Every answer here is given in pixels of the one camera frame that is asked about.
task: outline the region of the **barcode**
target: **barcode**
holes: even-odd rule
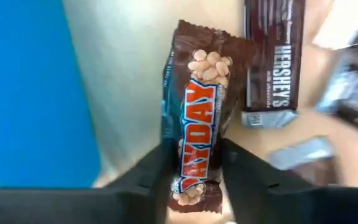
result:
[[[250,114],[250,124],[252,126],[262,125],[262,116],[258,113]]]

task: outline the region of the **candy bar wrapper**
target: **candy bar wrapper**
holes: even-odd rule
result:
[[[219,143],[254,54],[249,40],[179,21],[163,71],[162,134],[178,152],[172,210],[221,212]]]
[[[358,127],[358,47],[343,53],[316,109]]]
[[[324,137],[272,152],[268,160],[274,167],[295,173],[317,186],[341,182],[333,147]]]
[[[333,50],[358,45],[358,1],[334,1],[313,43]]]
[[[282,128],[298,113],[305,0],[246,0],[245,36],[257,45],[242,123]]]

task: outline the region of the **blue surface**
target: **blue surface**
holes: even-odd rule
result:
[[[59,0],[0,0],[0,186],[89,187],[99,154]]]

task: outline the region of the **tan surface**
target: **tan surface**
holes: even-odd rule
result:
[[[245,130],[237,120],[226,136],[254,154],[315,135],[329,135],[347,185],[358,186],[358,129],[310,109],[327,79],[332,52],[311,45],[333,0],[308,0],[300,82],[300,117],[283,130]],[[242,34],[238,0],[64,0],[89,94],[99,143],[113,179],[158,143],[161,71],[178,19]],[[171,223],[221,223],[224,214],[170,214]]]

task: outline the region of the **blue wall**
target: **blue wall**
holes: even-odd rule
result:
[[[59,0],[0,0],[0,186],[86,187],[99,154]]]

